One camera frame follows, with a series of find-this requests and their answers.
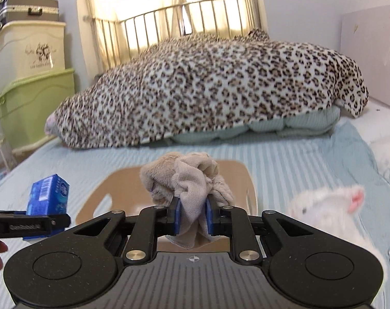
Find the blue tissue pack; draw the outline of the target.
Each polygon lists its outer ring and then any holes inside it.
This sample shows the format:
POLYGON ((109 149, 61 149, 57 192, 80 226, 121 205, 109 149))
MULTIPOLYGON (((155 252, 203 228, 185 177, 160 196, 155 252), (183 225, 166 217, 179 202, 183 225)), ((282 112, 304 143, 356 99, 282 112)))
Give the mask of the blue tissue pack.
POLYGON ((58 174, 53 174, 32 184, 26 208, 28 216, 65 214, 70 185, 58 174))

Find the beige cloth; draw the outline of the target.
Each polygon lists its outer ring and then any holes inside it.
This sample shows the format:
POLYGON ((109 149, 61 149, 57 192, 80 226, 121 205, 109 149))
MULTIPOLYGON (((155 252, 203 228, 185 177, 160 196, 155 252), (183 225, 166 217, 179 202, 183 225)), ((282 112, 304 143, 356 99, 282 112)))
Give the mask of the beige cloth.
POLYGON ((207 197, 220 207, 235 204, 217 162, 206 152, 168 152, 143 165, 140 180, 155 204, 168 206, 173 198, 180 199, 179 231, 168 240, 184 249, 200 248, 216 240, 208 233, 207 197))

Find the beige plastic storage bin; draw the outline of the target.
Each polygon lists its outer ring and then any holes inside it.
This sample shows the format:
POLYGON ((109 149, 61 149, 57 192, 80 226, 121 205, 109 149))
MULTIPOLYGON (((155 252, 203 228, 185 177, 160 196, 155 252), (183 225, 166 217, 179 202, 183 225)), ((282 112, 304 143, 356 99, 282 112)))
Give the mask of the beige plastic storage bin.
MULTIPOLYGON (((235 204, 233 206, 245 209, 254 215, 257 213, 258 203, 256 190, 246 166, 237 160, 216 160, 219 174, 231 189, 235 204)), ((104 179, 92 194, 87 198, 80 212, 77 214, 78 224, 86 222, 98 215, 98 205, 109 198, 109 209, 121 209, 129 216, 138 215, 145 207, 154 205, 150 192, 145 189, 140 180, 140 167, 127 167, 114 171, 104 179)), ((200 248, 184 249, 168 240, 169 236, 159 239, 158 249, 172 252, 224 252, 229 249, 229 240, 223 236, 215 236, 216 240, 200 248)))

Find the blue striped bed sheet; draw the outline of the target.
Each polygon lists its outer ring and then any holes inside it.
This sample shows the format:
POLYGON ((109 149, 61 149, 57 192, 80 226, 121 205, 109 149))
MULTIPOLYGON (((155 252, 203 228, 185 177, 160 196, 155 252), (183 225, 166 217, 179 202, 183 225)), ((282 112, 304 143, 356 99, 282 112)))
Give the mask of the blue striped bed sheet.
POLYGON ((169 151, 204 151, 217 161, 240 161, 251 175, 259 210, 284 211, 301 191, 360 184, 366 200, 356 221, 359 230, 382 254, 390 248, 390 181, 379 173, 373 152, 349 123, 319 138, 281 139, 246 133, 193 147, 155 143, 72 151, 53 140, 0 181, 0 209, 25 209, 32 184, 57 174, 69 183, 68 212, 75 217, 92 190, 114 171, 143 165, 169 151))

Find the white fluffy plush toy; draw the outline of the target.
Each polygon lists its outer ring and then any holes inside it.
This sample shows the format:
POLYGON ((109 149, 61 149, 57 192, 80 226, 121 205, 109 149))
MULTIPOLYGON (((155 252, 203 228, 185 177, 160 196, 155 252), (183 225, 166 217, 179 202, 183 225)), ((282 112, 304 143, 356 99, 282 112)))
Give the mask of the white fluffy plush toy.
POLYGON ((288 203, 286 214, 371 252, 381 264, 384 272, 382 284, 385 285, 388 279, 386 261, 373 242, 360 233, 355 223, 365 197, 365 188, 361 185, 303 191, 288 203))

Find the green plastic storage box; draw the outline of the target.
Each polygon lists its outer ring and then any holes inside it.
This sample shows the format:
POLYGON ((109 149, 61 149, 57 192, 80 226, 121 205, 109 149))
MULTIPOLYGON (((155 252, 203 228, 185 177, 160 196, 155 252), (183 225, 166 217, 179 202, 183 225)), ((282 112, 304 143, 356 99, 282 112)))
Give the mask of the green plastic storage box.
POLYGON ((0 123, 11 148, 42 140, 48 116, 74 93, 72 68, 16 80, 4 88, 0 93, 0 123))

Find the light green folded quilt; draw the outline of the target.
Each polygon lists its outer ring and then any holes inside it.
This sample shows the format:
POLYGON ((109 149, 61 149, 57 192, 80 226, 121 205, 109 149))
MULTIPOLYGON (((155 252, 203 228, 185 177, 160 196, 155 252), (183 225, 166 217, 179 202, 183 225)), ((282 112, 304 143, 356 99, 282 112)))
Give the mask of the light green folded quilt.
POLYGON ((246 126, 238 126, 220 131, 183 133, 173 136, 172 141, 179 144, 201 144, 213 140, 229 140, 243 133, 275 133, 280 137, 318 136, 330 131, 339 121, 340 109, 333 105, 306 114, 298 114, 281 119, 257 121, 246 126))

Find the leopard print blanket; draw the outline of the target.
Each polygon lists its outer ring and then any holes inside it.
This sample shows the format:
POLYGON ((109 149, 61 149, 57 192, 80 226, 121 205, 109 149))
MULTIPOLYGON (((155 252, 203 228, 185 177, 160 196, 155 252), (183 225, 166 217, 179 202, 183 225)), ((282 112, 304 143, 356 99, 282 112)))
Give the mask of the leopard print blanket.
POLYGON ((271 40, 261 29, 235 38, 196 33, 108 70, 65 99, 45 133, 73 149, 127 147, 332 106, 358 117, 368 98, 359 65, 333 49, 271 40))

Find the cream plastic storage box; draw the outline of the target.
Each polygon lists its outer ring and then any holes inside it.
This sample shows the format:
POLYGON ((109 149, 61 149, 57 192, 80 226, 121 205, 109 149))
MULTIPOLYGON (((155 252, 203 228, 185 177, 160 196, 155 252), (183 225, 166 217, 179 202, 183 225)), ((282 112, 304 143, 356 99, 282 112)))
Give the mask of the cream plastic storage box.
POLYGON ((0 30, 0 93, 10 83, 65 70, 65 23, 13 21, 0 30))

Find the white pillow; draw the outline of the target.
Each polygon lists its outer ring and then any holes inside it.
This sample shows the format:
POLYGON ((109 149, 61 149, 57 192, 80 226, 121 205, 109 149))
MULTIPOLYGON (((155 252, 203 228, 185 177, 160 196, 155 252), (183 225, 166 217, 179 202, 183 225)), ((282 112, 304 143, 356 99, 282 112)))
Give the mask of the white pillow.
POLYGON ((367 143, 374 156, 377 171, 390 186, 390 106, 370 99, 361 116, 354 119, 344 109, 339 122, 349 121, 367 143))

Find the grey metal suitcase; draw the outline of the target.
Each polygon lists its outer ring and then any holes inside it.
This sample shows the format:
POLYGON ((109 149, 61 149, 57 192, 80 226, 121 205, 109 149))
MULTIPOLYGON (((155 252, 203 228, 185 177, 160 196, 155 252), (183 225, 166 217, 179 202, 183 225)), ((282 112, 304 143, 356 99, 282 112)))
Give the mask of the grey metal suitcase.
POLYGON ((0 31, 14 21, 59 20, 57 0, 0 0, 0 31))

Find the pale pink headboard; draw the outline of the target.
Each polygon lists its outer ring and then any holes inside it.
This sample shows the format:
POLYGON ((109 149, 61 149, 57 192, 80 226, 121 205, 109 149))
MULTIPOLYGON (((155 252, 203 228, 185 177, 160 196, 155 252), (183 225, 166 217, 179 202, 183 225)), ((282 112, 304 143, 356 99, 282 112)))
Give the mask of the pale pink headboard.
POLYGON ((359 64, 370 97, 390 107, 390 5, 345 14, 340 51, 359 64))

